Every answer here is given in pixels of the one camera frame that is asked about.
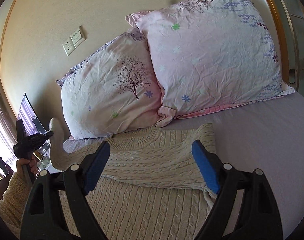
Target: light switch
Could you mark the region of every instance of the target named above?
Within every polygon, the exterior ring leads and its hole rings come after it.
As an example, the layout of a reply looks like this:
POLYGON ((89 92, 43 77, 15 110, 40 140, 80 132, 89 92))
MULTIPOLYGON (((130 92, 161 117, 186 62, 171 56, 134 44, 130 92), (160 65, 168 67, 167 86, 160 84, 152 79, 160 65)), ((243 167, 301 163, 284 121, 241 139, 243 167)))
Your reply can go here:
POLYGON ((70 37, 75 48, 85 41, 84 34, 82 33, 80 27, 72 35, 70 35, 70 37))

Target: television screen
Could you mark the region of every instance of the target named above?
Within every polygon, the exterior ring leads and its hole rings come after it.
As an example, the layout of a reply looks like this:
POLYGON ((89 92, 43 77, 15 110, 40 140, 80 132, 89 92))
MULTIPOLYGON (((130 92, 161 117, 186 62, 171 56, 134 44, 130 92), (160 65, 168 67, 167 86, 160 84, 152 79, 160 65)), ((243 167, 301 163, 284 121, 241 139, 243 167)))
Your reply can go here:
MULTIPOLYGON (((34 112, 30 101, 26 93, 23 96, 21 106, 19 109, 19 114, 17 120, 22 119, 23 125, 25 126, 25 133, 27 136, 33 135, 36 133, 46 133, 47 131, 41 124, 36 113, 34 112)), ((48 155, 49 154, 50 143, 49 140, 39 149, 40 154, 48 155)))

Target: brown tree design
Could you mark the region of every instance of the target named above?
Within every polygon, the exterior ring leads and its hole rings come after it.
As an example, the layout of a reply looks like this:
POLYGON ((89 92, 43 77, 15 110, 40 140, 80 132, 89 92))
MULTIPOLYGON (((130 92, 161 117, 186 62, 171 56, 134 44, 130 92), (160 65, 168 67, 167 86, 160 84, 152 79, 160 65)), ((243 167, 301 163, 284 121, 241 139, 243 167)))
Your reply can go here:
POLYGON ((123 57, 118 59, 117 67, 118 71, 115 73, 117 81, 113 82, 113 85, 121 90, 119 93, 125 91, 132 91, 136 99, 137 88, 146 89, 146 86, 150 84, 145 72, 145 65, 136 57, 123 57))
POLYGON ((187 0, 177 4, 177 10, 189 12, 205 12, 214 0, 187 0))

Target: silver screw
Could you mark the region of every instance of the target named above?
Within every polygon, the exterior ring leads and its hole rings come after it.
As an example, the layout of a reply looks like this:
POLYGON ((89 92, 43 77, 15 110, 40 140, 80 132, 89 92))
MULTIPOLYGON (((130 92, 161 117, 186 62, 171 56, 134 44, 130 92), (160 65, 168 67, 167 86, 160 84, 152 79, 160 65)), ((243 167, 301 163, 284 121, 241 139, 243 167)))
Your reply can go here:
POLYGON ((232 165, 230 163, 224 163, 223 168, 226 170, 230 170, 232 168, 232 165))
POLYGON ((261 169, 256 169, 256 170, 255 170, 255 173, 256 173, 257 175, 263 175, 263 171, 262 171, 261 169))
POLYGON ((73 165, 71 166, 70 169, 71 169, 72 171, 77 171, 77 170, 79 169, 79 167, 80 167, 80 166, 79 166, 78 164, 73 164, 73 165))
POLYGON ((48 173, 48 171, 47 170, 42 170, 42 171, 40 171, 40 176, 45 176, 45 175, 47 175, 47 173, 48 173))

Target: ribbed neckline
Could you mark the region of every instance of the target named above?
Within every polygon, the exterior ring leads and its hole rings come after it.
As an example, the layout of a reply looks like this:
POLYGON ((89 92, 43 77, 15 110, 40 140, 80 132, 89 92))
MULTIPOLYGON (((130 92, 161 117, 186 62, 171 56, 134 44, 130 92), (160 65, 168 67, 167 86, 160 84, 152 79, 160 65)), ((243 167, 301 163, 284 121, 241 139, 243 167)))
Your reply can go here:
POLYGON ((133 132, 127 132, 118 134, 118 139, 122 138, 136 138, 136 137, 143 137, 145 138, 141 140, 138 143, 129 143, 126 142, 125 144, 117 143, 113 139, 113 135, 107 138, 107 142, 110 144, 111 149, 118 150, 118 151, 128 151, 128 150, 139 150, 144 148, 146 145, 156 141, 157 138, 159 138, 161 134, 161 129, 156 127, 149 127, 146 129, 133 131, 133 132))

